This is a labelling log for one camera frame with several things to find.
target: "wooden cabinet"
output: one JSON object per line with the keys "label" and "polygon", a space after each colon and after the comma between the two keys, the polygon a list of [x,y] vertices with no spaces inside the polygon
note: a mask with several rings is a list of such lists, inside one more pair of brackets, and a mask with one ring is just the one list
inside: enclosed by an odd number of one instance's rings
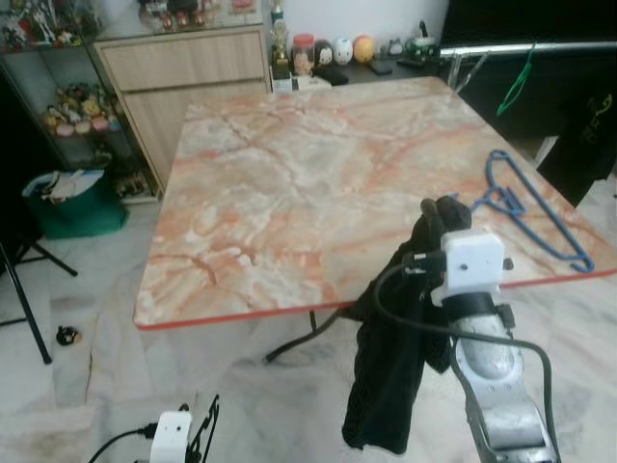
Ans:
{"label": "wooden cabinet", "polygon": [[191,102],[270,91],[260,26],[100,41],[94,46],[161,191]]}
{"label": "wooden cabinet", "polygon": [[192,101],[211,97],[264,93],[260,82],[220,84],[161,92],[138,92],[124,96],[133,124],[141,134],[156,174],[167,184],[186,109]]}

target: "table top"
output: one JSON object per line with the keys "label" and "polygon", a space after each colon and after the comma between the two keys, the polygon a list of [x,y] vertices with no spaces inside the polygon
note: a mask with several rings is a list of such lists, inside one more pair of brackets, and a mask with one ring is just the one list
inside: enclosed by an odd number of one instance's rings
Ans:
{"label": "table top", "polygon": [[240,14],[232,11],[230,0],[223,1],[214,10],[213,16],[213,19],[202,26],[195,25],[191,19],[189,25],[182,27],[174,19],[172,29],[166,30],[163,28],[163,22],[159,16],[149,14],[146,8],[140,8],[137,2],[133,2],[96,37],[96,40],[115,41],[162,35],[168,36],[169,34],[227,29],[263,23],[260,0],[255,0],[255,7],[252,11]]}
{"label": "table top", "polygon": [[[617,272],[617,253],[497,133],[433,77],[189,108],[134,322],[156,330],[354,301],[407,240],[423,198],[484,195],[492,150],[510,152],[596,264],[581,274],[482,205],[503,240],[505,286]],[[525,222],[571,247],[504,163]]]}

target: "jar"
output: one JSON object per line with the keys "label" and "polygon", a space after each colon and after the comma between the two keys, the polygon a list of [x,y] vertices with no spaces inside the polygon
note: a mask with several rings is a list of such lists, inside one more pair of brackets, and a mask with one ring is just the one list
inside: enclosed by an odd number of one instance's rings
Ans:
{"label": "jar", "polygon": [[312,34],[298,34],[293,37],[293,67],[296,75],[310,75],[315,64],[315,38]]}

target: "marble table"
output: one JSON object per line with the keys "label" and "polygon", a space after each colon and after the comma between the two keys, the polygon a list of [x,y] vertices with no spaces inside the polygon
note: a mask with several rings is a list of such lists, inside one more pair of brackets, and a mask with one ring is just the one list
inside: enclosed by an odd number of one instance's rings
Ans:
{"label": "marble table", "polygon": [[[189,108],[133,321],[144,330],[296,313],[354,301],[409,238],[423,198],[487,189],[491,150],[507,150],[591,256],[576,272],[508,217],[480,206],[514,261],[505,286],[617,272],[617,253],[437,78],[323,93],[208,100]],[[572,252],[505,165],[499,184],[526,223]]]}

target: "red table edge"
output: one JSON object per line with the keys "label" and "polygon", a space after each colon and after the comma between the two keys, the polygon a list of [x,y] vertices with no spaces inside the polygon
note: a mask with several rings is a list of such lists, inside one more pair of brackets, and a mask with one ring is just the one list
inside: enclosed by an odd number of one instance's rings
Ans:
{"label": "red table edge", "polygon": [[[607,277],[615,273],[617,273],[617,268],[604,270],[602,272],[583,273],[583,274],[568,275],[568,276],[563,276],[563,277],[551,277],[551,278],[545,278],[541,280],[534,280],[531,282],[505,283],[501,285],[501,287],[509,288],[509,287],[521,287],[521,286],[547,285],[551,283],[565,283],[565,282],[572,282],[572,281],[577,281],[577,280],[589,280],[592,278]],[[173,328],[183,328],[187,326],[205,325],[205,324],[210,324],[210,323],[223,323],[226,321],[239,321],[239,320],[250,320],[253,318],[265,318],[266,316],[283,315],[283,314],[288,314],[288,313],[305,313],[305,312],[310,312],[310,311],[320,311],[320,310],[326,310],[326,309],[342,309],[344,307],[348,307],[352,305],[353,303],[354,301],[333,302],[330,304],[297,307],[294,309],[273,309],[270,311],[262,311],[262,312],[235,313],[231,315],[210,316],[208,318],[196,318],[193,320],[169,321],[166,323],[158,323],[155,325],[143,325],[143,324],[137,323],[135,321],[136,309],[133,309],[133,324],[140,331],[162,331],[162,330],[171,330]]]}

